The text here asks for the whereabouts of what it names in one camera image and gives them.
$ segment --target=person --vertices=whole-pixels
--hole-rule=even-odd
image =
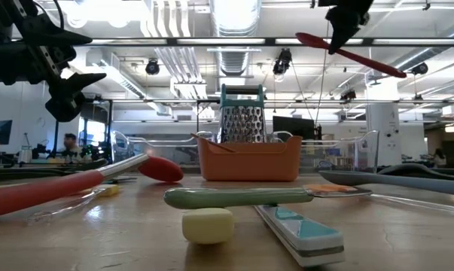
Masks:
[[[65,158],[66,163],[89,163],[91,157],[89,155],[81,156],[83,148],[79,147],[76,143],[76,135],[66,133],[64,135],[63,144],[64,148],[58,151],[58,154]]]
[[[441,149],[436,149],[436,152],[434,153],[434,167],[438,169],[442,169],[446,167],[446,157],[443,154],[443,151]]]

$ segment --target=desk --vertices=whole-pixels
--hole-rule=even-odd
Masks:
[[[204,182],[188,176],[185,187],[294,187],[325,182],[317,175],[287,184]],[[141,177],[121,193],[50,225],[27,227],[24,219],[41,208],[0,217],[0,270],[301,270],[252,207],[230,208],[234,238],[199,247],[181,234],[184,210],[162,200],[171,185]],[[365,186],[377,193],[409,194],[450,202],[454,196],[401,187]],[[368,198],[314,199],[291,204],[296,212],[344,234],[346,261],[319,270],[454,271],[454,215]]]

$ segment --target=sponge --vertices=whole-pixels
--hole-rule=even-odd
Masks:
[[[186,212],[181,220],[183,236],[190,242],[212,245],[233,236],[233,214],[222,208],[204,208]]]
[[[120,193],[120,187],[117,184],[100,184],[94,189],[103,189],[99,196],[113,196]]]

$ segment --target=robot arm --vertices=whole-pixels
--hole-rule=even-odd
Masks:
[[[22,40],[12,41],[15,25]],[[60,77],[68,61],[76,57],[73,45],[92,41],[83,35],[55,26],[46,14],[38,14],[32,0],[0,0],[0,82],[11,85],[17,81],[38,84],[46,81],[51,99],[46,109],[59,121],[68,122],[81,111],[84,87],[106,74],[74,74]]]
[[[373,0],[319,0],[319,7],[335,6],[331,8],[325,19],[330,21],[334,33],[332,35],[329,54],[334,54],[350,38],[360,30],[358,26],[365,26],[369,22],[369,9]]]

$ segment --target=green handle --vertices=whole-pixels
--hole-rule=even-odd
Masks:
[[[313,195],[303,188],[172,188],[163,199],[177,209],[201,209],[309,202]]]
[[[258,108],[264,108],[264,87],[258,85],[257,88],[257,98],[255,100],[250,99],[227,99],[227,86],[225,84],[221,85],[221,95],[220,95],[220,108],[224,106],[252,106]]]

